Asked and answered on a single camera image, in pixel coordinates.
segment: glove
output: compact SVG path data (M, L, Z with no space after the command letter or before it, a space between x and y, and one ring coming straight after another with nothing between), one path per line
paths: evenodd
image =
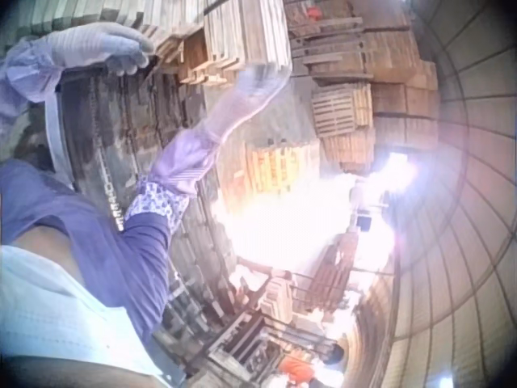
M53 32L45 38L56 65L65 68L106 62L117 75L135 74L149 64L153 43L137 30L117 23L92 23Z
M291 70L275 64L249 65L239 74L237 84L221 97L205 121L209 137L222 143L244 121L261 112L284 88Z

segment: wooden slat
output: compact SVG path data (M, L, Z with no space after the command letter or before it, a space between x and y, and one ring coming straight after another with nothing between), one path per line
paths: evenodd
M109 22L115 22L117 16L119 15L122 1L123 0L105 0L101 13L101 19Z
M53 20L54 15L56 14L57 6L59 5L59 0L48 0L47 7L45 8L45 13L43 16L43 33L49 34L53 30Z
M34 11L35 2L33 0L22 0L18 3L18 31L17 38L31 35L32 12Z
M55 29L65 30L66 28L72 27L72 20L74 18L75 8L77 7L78 0L67 0L65 4L65 9L63 10L62 15L58 15L53 22Z
M34 12L32 13L31 21L31 30L34 35L43 35L43 20L47 5L48 0L39 0L34 6Z

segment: wooden plank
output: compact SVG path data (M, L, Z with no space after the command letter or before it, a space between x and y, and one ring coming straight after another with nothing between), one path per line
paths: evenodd
M361 32L364 32L364 28L362 28L362 27L349 28L349 29L343 29L343 30L330 30L330 31L314 32L311 34L298 36L297 38L292 39L291 46L296 45L295 42L299 42L299 41L306 40L306 39L323 38L323 37L327 37L327 36L354 35L354 34L360 34Z
M8 11L6 21L2 26L2 35L4 35L5 50L9 50L18 42L17 30L18 30L18 13L20 9L18 7L12 7Z
M104 2L103 11L100 15L101 20L115 22L121 7L122 0L106 0Z
M48 0L47 7L45 8L45 13L43 16L43 33L49 34L53 30L53 20L54 15L56 14L57 6L59 5L59 0Z
M373 75L366 73L344 73L344 72L333 72L333 73L312 73L313 78L344 78L344 79L373 79Z
M83 23L94 23L100 20L103 13L104 0L88 0L84 9Z
M116 19L115 19L115 21L118 24L126 23L126 19L128 18L128 13L129 13L129 6L130 6L129 0L122 0L120 2L120 8L119 8L119 11L118 11Z
M82 24L82 17L86 9L87 0L78 0L72 18L72 26L80 26Z
M43 20L47 5L48 0L39 0L34 5L34 12L32 13L31 21L31 30L34 35L43 35Z
M78 0L66 0L65 9L61 16L54 18L53 28L57 31L65 30L66 28L72 27L72 19L74 17L75 8Z
M296 26L296 28L303 27L334 27L334 26L345 26L350 24L363 24L363 18L337 18L337 19L325 19L319 20L317 22L312 22L309 24L301 24L300 26Z
M356 45L359 47L359 44L362 42L361 39L358 38L348 38L348 39L341 39L337 40L335 42L329 42L329 43L319 43L314 42L313 44L308 44L307 46L303 46L301 48L295 48L291 51L292 57L303 57L306 55L314 55L314 54L320 54L323 53L324 50L327 51L340 51L343 50L342 48L349 48L351 46Z
M153 21L153 0L146 0L144 16L142 19L142 25L140 27L141 33L146 36L149 36L147 30L151 28L151 24Z
M308 55L307 57L303 57L302 63L304 65L312 65L314 63L341 61L342 59L343 59L342 53L327 53L327 54Z
M31 35L32 13L34 11L35 2L33 0L22 0L18 3L18 31L17 38Z

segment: wooden board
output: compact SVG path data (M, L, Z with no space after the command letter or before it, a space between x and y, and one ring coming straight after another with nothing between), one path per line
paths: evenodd
M72 19L74 17L75 8L77 6L78 0L67 0L65 4L65 9L61 14L61 8L58 6L56 11L56 17L53 21L53 28L57 31L65 30L66 28L72 27Z
M407 113L430 119L439 118L439 92L406 87Z
M101 19L108 22L115 22L119 15L123 0L105 0Z
M47 7L45 8L45 13L43 16L43 33L49 34L53 30L53 20L54 15L56 14L57 6L59 5L59 0L48 0Z
M427 119L406 119L406 147L435 150L438 147L438 122Z
M31 35L31 21L34 6L35 2L33 0L22 0L18 3L18 30L16 32L18 39Z
M438 90L436 65L433 62L419 61L416 74L406 83L407 86L429 91Z
M411 21L402 9L401 0L348 0L358 15L364 20L365 28L389 29L410 28Z
M43 35L43 20L47 5L48 0L39 0L34 5L34 11L32 12L31 30L32 34L36 36Z
M406 83L416 75L420 54L413 32L368 32L364 38L365 67L374 82Z
M372 102L374 114L406 114L406 87L401 83L373 83Z
M374 117L376 141L383 146L404 146L406 144L406 120L403 117Z

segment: wooden pallet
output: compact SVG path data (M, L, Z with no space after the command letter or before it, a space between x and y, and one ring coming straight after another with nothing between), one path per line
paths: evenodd
M204 38L185 41L180 82L232 83L247 63L292 66L288 31L280 0L229 0L204 19Z
M325 86L313 96L314 123L318 137L351 133L373 125L369 83L353 82Z
M282 193L305 174L319 173L319 148L316 142L296 145L246 147L246 165L255 194Z

